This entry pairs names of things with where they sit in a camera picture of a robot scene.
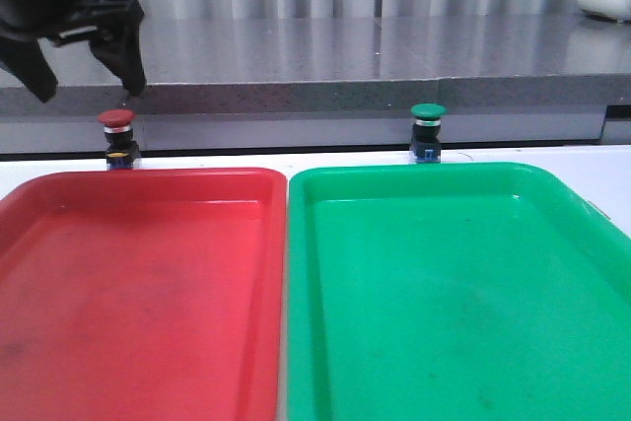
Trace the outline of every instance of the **robotic arm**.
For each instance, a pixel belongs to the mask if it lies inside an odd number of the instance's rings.
[[[55,46],[87,40],[92,54],[122,81],[130,95],[146,85],[139,45],[144,12],[138,0],[0,0],[0,67],[41,101],[57,79],[37,40]]]

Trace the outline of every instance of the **tray bottom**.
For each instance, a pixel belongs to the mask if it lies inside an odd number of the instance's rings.
[[[628,302],[527,199],[313,210],[331,419],[631,419]]]
[[[157,202],[43,215],[0,262],[0,419],[236,419],[262,214]]]

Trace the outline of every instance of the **white table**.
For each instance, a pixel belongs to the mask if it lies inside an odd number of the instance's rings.
[[[578,194],[595,204],[615,225],[631,236],[631,199],[629,199],[631,194],[631,146],[445,151],[443,162],[518,162],[543,168],[557,175]],[[303,170],[318,167],[405,163],[408,163],[406,152],[373,152],[150,158],[144,159],[142,166],[147,169],[264,167],[277,170],[287,178],[291,178]],[[22,182],[37,176],[56,172],[104,169],[105,160],[0,163],[0,197],[4,197]],[[283,326],[278,421],[287,419],[285,402],[287,380],[285,320],[283,320]]]

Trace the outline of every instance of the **plastic tray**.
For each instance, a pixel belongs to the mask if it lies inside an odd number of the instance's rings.
[[[286,179],[49,175],[0,201],[0,419],[274,418]]]
[[[631,419],[631,241],[516,164],[290,184],[291,421]]]

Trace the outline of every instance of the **red button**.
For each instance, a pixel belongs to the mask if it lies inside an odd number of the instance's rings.
[[[133,110],[126,108],[113,108],[99,114],[97,117],[100,123],[109,128],[124,127],[129,125],[134,118],[136,118],[136,114]]]

